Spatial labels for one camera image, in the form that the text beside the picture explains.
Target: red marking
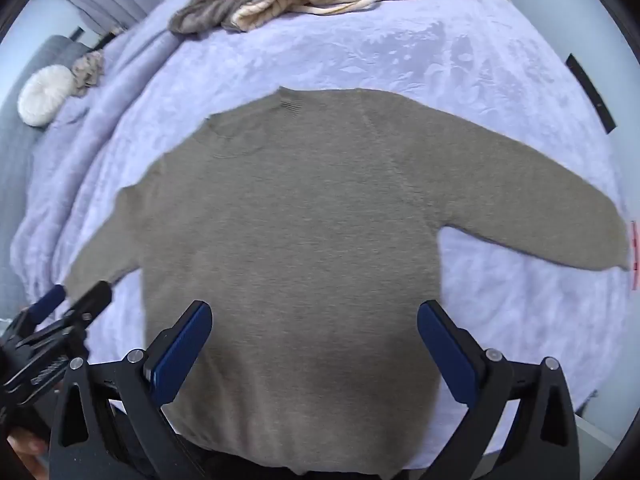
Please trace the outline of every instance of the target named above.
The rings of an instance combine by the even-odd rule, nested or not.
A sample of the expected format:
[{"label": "red marking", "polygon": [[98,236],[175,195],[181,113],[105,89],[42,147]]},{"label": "red marking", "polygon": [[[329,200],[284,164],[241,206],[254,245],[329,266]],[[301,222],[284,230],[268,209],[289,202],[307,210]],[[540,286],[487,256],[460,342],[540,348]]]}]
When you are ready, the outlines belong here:
[{"label": "red marking", "polygon": [[634,244],[634,288],[636,290],[638,288],[638,228],[636,227],[636,222],[631,222],[631,227],[633,229],[633,244]]}]

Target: blue gripper pad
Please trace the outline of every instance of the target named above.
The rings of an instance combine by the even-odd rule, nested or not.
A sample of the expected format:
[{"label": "blue gripper pad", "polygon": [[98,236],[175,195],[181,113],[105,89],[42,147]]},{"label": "blue gripper pad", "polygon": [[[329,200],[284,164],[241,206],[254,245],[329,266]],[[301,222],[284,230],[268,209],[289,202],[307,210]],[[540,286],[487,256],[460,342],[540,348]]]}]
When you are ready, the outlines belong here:
[{"label": "blue gripper pad", "polygon": [[173,342],[151,372],[151,398],[158,407],[175,399],[213,327],[211,308],[203,301],[194,302],[183,316],[190,318],[184,322],[181,317],[174,325],[184,327],[172,334]]},{"label": "blue gripper pad", "polygon": [[[450,321],[450,325],[451,330],[458,330],[453,322]],[[418,332],[453,398],[472,408],[478,397],[476,372],[454,335],[429,306],[428,301],[418,309]]]},{"label": "blue gripper pad", "polygon": [[39,325],[50,316],[57,306],[65,301],[65,298],[65,288],[62,285],[55,285],[49,292],[29,307],[29,318],[34,324]]}]

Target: bed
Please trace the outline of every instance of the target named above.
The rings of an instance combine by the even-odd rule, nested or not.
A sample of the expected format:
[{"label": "bed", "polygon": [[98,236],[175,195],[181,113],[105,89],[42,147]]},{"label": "bed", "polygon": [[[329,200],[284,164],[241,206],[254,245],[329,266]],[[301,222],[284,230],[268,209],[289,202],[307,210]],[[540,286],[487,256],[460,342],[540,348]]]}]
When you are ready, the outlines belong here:
[{"label": "bed", "polygon": [[[27,211],[12,245],[31,300],[63,280],[119,189],[208,115],[278,86],[404,94],[532,146],[625,214],[593,105],[507,0],[389,0],[338,16],[288,14],[247,34],[185,38],[166,24],[186,1],[165,0],[109,44],[101,85],[69,99],[34,149]],[[433,257],[442,260],[442,299],[454,322],[511,360],[555,356],[574,405],[584,402],[618,351],[628,276],[556,266],[452,228],[440,232],[439,250]],[[144,348],[144,315],[137,271],[115,287],[113,304],[92,325],[92,361]],[[504,442],[514,409],[488,451]],[[427,467],[464,413],[441,385],[421,452],[407,467]]]}]

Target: sweater sleeve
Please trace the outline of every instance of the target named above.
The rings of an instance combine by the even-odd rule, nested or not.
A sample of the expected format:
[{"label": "sweater sleeve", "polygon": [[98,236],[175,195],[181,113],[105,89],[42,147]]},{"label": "sweater sleeve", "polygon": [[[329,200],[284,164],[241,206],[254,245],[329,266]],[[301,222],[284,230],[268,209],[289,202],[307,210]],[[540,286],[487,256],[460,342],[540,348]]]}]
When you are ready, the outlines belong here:
[{"label": "sweater sleeve", "polygon": [[136,186],[117,195],[111,216],[82,248],[64,285],[72,301],[78,300],[100,280],[111,285],[140,266],[133,212],[140,208]]},{"label": "sweater sleeve", "polygon": [[516,140],[406,98],[375,122],[402,140],[390,156],[435,228],[469,234],[581,269],[628,269],[625,223],[581,177]]}]

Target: brown sweater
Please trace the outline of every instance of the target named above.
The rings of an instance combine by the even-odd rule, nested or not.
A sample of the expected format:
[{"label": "brown sweater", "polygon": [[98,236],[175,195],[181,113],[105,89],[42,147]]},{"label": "brown sweater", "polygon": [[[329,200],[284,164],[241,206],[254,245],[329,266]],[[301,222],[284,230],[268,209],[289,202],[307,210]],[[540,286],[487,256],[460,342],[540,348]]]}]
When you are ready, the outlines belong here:
[{"label": "brown sweater", "polygon": [[415,315],[439,298],[445,225],[563,265],[627,265],[613,203],[532,148],[388,92],[280,89],[209,118],[123,189],[66,286],[77,298],[142,267],[148,341],[192,300],[212,306],[165,407],[197,445],[390,478],[438,387]]}]

